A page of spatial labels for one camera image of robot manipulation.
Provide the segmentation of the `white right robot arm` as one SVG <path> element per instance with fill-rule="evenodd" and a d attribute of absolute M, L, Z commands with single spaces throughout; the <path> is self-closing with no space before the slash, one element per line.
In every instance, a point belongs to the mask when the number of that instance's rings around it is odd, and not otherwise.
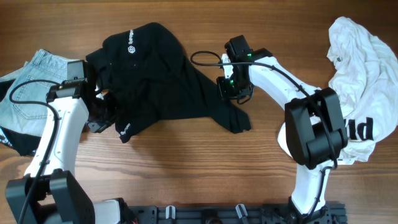
<path fill-rule="evenodd" d="M 336 92 L 302 82 L 266 49 L 227 47 L 219 64 L 224 71 L 217 79 L 222 97 L 240 100 L 258 87 L 284 110 L 285 148 L 297 163 L 291 219 L 310 222 L 325 215 L 328 176 L 348 144 Z"/>

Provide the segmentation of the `dark green polo shirt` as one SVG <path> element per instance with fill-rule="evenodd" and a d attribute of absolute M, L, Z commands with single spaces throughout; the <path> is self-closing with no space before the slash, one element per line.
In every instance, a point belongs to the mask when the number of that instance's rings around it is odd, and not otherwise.
<path fill-rule="evenodd" d="M 162 24 L 111 35 L 86 61 L 116 102 L 115 130 L 123 143 L 165 119 L 210 117 L 234 134 L 251 129 L 248 114 L 219 98 L 217 85 Z"/>

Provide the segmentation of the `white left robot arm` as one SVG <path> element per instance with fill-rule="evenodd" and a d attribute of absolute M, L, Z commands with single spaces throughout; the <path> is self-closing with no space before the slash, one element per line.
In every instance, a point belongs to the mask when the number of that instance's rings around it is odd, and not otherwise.
<path fill-rule="evenodd" d="M 102 80 L 84 60 L 68 62 L 67 79 L 46 94 L 47 121 L 35 156 L 20 179 L 6 185 L 18 223 L 137 223 L 122 198 L 92 202 L 75 178 L 81 132 L 100 133 L 118 117 Z"/>

